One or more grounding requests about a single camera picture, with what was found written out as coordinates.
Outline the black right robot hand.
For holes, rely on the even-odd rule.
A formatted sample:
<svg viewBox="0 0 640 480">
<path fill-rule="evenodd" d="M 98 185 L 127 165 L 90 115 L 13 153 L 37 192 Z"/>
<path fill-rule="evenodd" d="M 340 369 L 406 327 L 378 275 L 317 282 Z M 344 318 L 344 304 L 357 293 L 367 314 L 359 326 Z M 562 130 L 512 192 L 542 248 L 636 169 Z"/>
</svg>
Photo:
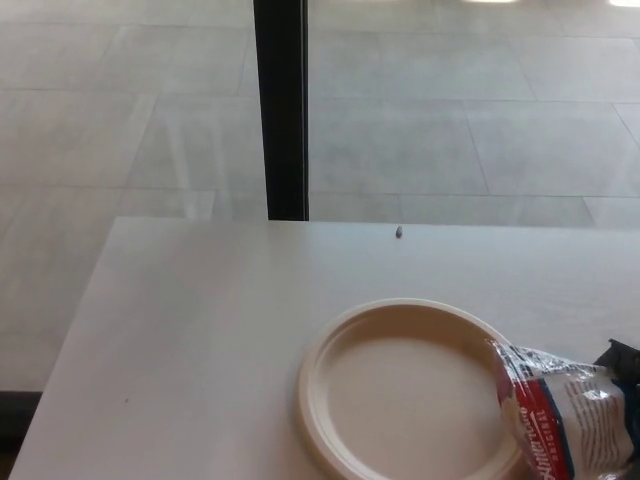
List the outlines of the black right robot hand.
<svg viewBox="0 0 640 480">
<path fill-rule="evenodd" d="M 639 386 L 639 350 L 618 340 L 610 339 L 609 347 L 601 354 L 595 365 L 609 369 L 622 383 Z"/>
</svg>

